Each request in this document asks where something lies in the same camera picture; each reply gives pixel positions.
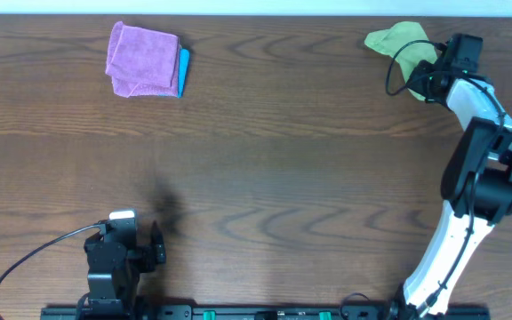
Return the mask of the green microfiber cloth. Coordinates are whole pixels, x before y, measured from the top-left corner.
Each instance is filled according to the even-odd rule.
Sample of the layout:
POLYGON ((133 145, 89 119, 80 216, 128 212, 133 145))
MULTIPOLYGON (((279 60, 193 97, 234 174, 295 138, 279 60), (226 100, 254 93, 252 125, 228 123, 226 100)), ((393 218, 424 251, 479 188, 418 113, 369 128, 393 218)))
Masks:
POLYGON ((391 58, 385 78, 386 89, 389 88, 389 76, 395 64, 399 65, 403 79, 407 82, 420 62, 437 61, 435 44, 428 39, 418 22, 402 21, 391 28, 373 31, 366 36, 364 45, 391 58))

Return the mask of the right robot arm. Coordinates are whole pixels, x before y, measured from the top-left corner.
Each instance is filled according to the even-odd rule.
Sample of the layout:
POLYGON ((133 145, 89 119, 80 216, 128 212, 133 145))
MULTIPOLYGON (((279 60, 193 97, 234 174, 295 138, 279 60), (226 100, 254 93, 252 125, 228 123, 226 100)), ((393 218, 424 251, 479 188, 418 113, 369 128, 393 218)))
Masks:
POLYGON ((405 86, 448 108, 463 129, 442 176, 436 231, 386 314, 388 319, 428 319, 447 315, 453 288, 471 256, 512 214, 512 118, 473 67, 423 60, 405 86))

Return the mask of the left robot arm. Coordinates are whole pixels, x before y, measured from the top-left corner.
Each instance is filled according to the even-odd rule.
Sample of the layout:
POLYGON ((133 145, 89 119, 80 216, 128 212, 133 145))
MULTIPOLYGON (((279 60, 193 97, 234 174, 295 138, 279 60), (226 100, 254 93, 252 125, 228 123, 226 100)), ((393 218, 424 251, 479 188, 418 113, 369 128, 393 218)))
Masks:
POLYGON ((164 239, 152 224, 147 244, 137 243, 134 218, 103 220, 99 231, 84 242, 88 262, 88 307, 77 309, 80 319, 141 319, 149 313, 137 295, 140 276, 166 262, 164 239))

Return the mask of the purple folded microfiber cloth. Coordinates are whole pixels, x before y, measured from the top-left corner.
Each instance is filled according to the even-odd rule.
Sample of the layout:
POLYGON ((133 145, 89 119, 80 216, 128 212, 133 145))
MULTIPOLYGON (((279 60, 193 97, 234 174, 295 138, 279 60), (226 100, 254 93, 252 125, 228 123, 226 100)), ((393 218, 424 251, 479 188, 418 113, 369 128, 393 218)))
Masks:
POLYGON ((112 28, 105 73, 114 94, 135 96, 178 95, 180 41, 176 35, 125 25, 112 28))

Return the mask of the blue folded cloth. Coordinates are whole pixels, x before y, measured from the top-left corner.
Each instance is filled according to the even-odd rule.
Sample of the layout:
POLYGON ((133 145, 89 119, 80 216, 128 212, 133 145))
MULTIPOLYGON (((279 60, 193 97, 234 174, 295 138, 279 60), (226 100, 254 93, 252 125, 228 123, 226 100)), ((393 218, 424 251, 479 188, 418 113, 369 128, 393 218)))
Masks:
POLYGON ((161 89, 159 95, 167 97, 181 98, 185 90, 186 79, 188 75, 188 65, 190 52, 185 48, 180 48, 175 69, 171 78, 170 85, 161 89))

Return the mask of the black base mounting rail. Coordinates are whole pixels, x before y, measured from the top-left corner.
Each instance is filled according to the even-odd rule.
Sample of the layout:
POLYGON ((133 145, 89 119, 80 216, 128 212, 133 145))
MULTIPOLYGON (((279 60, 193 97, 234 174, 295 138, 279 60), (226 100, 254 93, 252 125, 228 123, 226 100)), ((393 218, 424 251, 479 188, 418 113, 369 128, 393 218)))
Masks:
MULTIPOLYGON (((343 308, 331 307, 191 307, 189 305, 164 305, 146 307, 136 311, 134 317, 98 316, 89 307, 80 310, 76 307, 43 308, 42 320, 73 319, 144 319, 144 320, 381 320, 386 319, 385 307, 380 303, 347 305, 343 308)), ((489 320, 490 312, 484 307, 450 307, 444 316, 426 315, 423 319, 489 320)))

